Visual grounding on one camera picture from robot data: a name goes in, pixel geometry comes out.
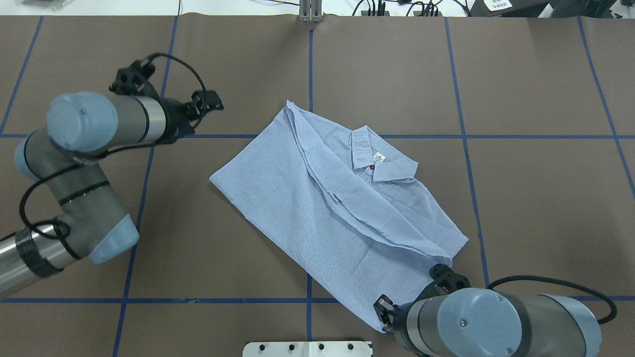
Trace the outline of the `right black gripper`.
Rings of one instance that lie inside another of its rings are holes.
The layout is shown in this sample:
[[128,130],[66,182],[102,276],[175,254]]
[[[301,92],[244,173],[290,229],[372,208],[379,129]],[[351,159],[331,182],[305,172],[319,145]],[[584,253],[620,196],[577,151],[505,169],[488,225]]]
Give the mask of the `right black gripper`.
[[419,313],[424,301],[397,305],[386,295],[381,295],[373,304],[383,332],[390,332],[397,343],[418,357],[426,357],[413,341],[420,339]]

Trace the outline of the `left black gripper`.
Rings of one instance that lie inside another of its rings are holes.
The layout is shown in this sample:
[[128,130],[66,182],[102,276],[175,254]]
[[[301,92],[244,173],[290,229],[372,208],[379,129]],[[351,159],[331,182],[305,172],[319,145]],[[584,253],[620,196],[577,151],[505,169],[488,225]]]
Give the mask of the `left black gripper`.
[[224,110],[224,104],[214,90],[193,92],[191,101],[182,103],[174,99],[161,99],[161,108],[165,113],[165,129],[160,144],[173,144],[180,138],[195,133],[193,125],[200,116],[211,111]]

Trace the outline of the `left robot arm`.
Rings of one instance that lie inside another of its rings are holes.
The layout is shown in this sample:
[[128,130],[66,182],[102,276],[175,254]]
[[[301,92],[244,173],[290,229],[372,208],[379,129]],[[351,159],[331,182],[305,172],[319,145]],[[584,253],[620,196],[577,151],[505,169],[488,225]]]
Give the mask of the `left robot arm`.
[[136,224],[99,161],[172,144],[223,108],[213,90],[195,91],[188,103],[93,91],[54,99],[46,126],[14,152],[16,167],[33,184],[18,207],[23,227],[1,240],[1,298],[83,258],[102,264],[136,245]]

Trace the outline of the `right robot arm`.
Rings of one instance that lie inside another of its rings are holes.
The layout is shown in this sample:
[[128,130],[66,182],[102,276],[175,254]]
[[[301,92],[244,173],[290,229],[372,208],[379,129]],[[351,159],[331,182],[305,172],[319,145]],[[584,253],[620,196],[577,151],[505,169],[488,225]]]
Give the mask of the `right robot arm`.
[[461,289],[397,305],[374,304],[387,334],[419,357],[596,357],[596,316],[576,299]]

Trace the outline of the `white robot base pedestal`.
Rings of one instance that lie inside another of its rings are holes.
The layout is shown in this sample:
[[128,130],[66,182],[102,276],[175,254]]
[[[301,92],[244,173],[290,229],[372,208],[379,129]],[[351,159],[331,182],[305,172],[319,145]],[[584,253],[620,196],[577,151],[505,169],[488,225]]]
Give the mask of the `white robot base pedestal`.
[[367,341],[254,342],[243,348],[243,357],[373,357]]

